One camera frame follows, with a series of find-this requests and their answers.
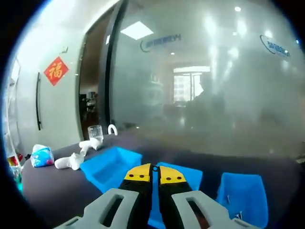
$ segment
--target blue plastic bin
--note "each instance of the blue plastic bin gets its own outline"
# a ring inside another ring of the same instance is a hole
[[[83,162],[81,170],[91,183],[105,193],[110,188],[118,188],[126,173],[133,167],[141,165],[141,159],[141,154],[113,147]]]
[[[186,167],[182,167],[182,166],[176,166],[176,165],[171,165],[171,164],[167,164],[165,162],[160,162],[157,164],[157,166],[165,166],[165,167],[169,167],[169,168],[173,168],[178,170],[179,172],[181,172],[186,181],[189,183],[190,187],[192,188],[192,190],[198,190],[202,177],[203,177],[203,173],[200,170],[196,170],[196,169],[192,169],[192,168],[186,168]],[[151,210],[151,214],[148,220],[148,224],[158,228],[158,229],[164,229],[165,226],[163,224],[162,221],[162,216],[159,210],[159,197],[158,197],[158,173],[157,172],[153,172],[153,184],[152,184],[152,210]]]
[[[267,197],[260,175],[223,173],[216,201],[228,209],[231,219],[241,211],[243,221],[267,226]]]

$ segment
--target window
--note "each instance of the window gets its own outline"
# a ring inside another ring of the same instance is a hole
[[[300,156],[305,71],[295,38],[266,6],[250,1],[238,14],[216,2],[129,1],[114,38],[111,120],[154,137],[183,136],[168,141],[200,152]],[[269,42],[290,56],[267,50],[263,22],[278,38]]]

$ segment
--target dark table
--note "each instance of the dark table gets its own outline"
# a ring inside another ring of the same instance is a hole
[[[119,146],[142,154],[142,164],[166,162],[203,171],[200,190],[216,198],[223,172],[259,174],[262,176],[269,209],[268,228],[293,228],[303,224],[305,206],[305,174],[302,167],[289,158],[249,158],[215,156],[179,150],[156,140],[147,140],[128,133],[109,135],[99,151],[90,149],[86,160]],[[55,159],[79,152],[78,144],[54,151]],[[33,168],[30,160],[23,170],[23,194],[36,212],[51,227],[74,216],[82,216],[84,207],[101,195],[82,171],[54,166]]]

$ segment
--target white towel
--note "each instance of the white towel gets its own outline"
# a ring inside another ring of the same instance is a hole
[[[72,168],[77,170],[80,168],[81,163],[84,162],[84,156],[73,153],[69,157],[59,158],[55,161],[55,167],[57,169]]]
[[[102,142],[100,142],[96,138],[91,138],[88,141],[79,142],[79,146],[81,148],[80,155],[86,156],[89,148],[98,150],[102,146]]]

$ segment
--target door handle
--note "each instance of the door handle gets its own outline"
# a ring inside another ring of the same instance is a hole
[[[38,111],[38,87],[39,87],[39,82],[40,82],[40,73],[37,75],[37,81],[36,81],[36,118],[37,118],[37,126],[38,130],[41,130],[41,121],[39,118],[39,111]]]

